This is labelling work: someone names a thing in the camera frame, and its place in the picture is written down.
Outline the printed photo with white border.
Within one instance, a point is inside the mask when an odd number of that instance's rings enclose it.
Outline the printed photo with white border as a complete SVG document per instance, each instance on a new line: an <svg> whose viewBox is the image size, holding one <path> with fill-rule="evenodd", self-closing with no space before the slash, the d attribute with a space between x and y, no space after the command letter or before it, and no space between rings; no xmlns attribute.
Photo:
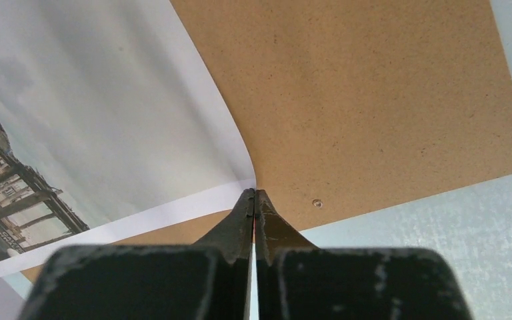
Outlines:
<svg viewBox="0 0 512 320"><path fill-rule="evenodd" d="M0 1L0 123L13 154L88 226L44 246L112 243L230 209L255 186L240 132L169 1Z"/></svg>

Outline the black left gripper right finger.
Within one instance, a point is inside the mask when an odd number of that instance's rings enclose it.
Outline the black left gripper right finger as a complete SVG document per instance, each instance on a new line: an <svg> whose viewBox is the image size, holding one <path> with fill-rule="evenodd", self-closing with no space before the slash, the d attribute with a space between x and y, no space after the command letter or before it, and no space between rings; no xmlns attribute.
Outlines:
<svg viewBox="0 0 512 320"><path fill-rule="evenodd" d="M321 249L255 194L261 319L470 319L450 266L422 247Z"/></svg>

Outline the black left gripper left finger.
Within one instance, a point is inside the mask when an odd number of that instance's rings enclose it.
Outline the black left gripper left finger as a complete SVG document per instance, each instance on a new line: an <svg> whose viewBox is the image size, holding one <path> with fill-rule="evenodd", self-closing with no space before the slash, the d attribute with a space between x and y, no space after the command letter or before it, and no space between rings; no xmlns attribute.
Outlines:
<svg viewBox="0 0 512 320"><path fill-rule="evenodd" d="M246 319L255 192L190 245L72 245L47 260L21 319Z"/></svg>

